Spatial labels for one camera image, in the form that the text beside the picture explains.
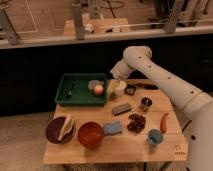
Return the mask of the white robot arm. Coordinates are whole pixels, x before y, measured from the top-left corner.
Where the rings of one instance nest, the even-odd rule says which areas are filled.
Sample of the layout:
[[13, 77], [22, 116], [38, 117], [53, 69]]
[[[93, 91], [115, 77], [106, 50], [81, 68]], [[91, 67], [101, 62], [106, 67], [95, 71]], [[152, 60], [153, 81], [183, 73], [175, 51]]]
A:
[[148, 46], [129, 46], [110, 70], [114, 79], [127, 79], [139, 71], [163, 91], [191, 120], [186, 168], [213, 171], [213, 97], [151, 61]]

